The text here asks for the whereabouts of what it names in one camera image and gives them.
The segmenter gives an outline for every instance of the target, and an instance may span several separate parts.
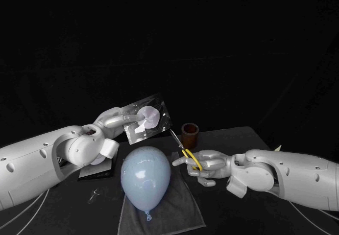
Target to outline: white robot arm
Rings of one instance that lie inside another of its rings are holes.
[[[0,149],[0,211],[39,196],[101,154],[113,158],[123,124],[142,115],[107,110],[94,124],[70,126]],[[58,157],[68,164],[60,167]]]
[[[240,198],[251,188],[306,207],[339,211],[339,164],[312,155],[266,150],[233,156],[208,150],[195,156],[204,171],[192,169],[197,163],[185,157],[172,164],[186,163],[189,175],[204,186],[215,185],[207,178],[230,177],[227,190]]]

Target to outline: gray towel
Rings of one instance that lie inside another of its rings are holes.
[[[178,153],[168,156],[171,164],[178,158]],[[171,165],[171,171],[169,188],[159,205],[150,211],[150,221],[124,197],[119,235],[174,235],[207,226],[179,167]]]

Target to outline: black table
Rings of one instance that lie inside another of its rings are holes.
[[[45,204],[21,233],[22,235],[114,235],[117,234],[124,192],[120,184],[120,168],[127,154],[142,146],[159,148],[166,155],[178,151],[172,137],[150,138],[133,145],[122,143],[114,177],[78,182],[78,172],[49,190]],[[250,149],[269,147],[250,127],[240,127],[199,133],[199,144],[194,152],[217,150],[233,155]],[[184,179],[199,205],[207,227],[184,234],[325,234],[308,222],[290,203],[266,192],[249,189],[240,199],[227,191],[227,179],[217,179],[217,186],[205,188],[186,174],[186,166],[181,166]],[[101,187],[104,194],[93,204],[87,201],[91,191]],[[0,225],[13,218],[32,201],[0,211]],[[31,220],[42,198],[18,220],[0,230],[0,234],[15,235]],[[308,218],[331,234],[339,234],[339,225],[319,210],[298,205]]]

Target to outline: clear plastic bag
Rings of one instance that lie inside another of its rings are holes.
[[[171,115],[161,93],[120,108],[123,115],[143,114],[143,121],[124,124],[130,144],[150,138],[172,126]]]

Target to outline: brown cylinder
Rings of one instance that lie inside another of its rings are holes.
[[[182,145],[188,149],[197,147],[199,127],[194,123],[182,125]]]

